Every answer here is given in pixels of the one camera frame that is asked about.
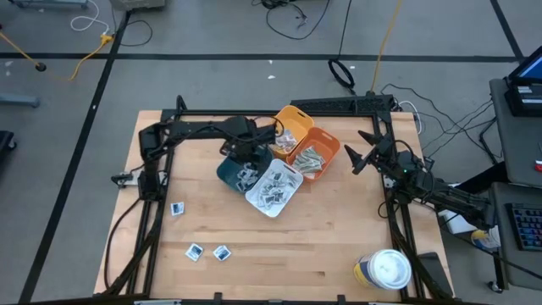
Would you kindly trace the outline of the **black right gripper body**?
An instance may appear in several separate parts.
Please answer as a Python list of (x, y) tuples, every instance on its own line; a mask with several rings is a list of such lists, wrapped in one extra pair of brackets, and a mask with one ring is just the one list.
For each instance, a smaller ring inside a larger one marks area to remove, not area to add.
[(391, 135), (384, 135), (378, 145), (373, 145), (373, 162), (376, 169), (399, 169), (398, 152)]

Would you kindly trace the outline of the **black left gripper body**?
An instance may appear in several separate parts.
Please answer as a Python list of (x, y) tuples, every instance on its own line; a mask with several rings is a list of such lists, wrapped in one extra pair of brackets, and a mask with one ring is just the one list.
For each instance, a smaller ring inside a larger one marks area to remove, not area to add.
[(256, 120), (244, 116), (226, 119), (218, 128), (225, 134), (225, 142), (219, 152), (238, 163), (260, 163), (264, 148), (274, 142), (276, 124), (258, 126)]

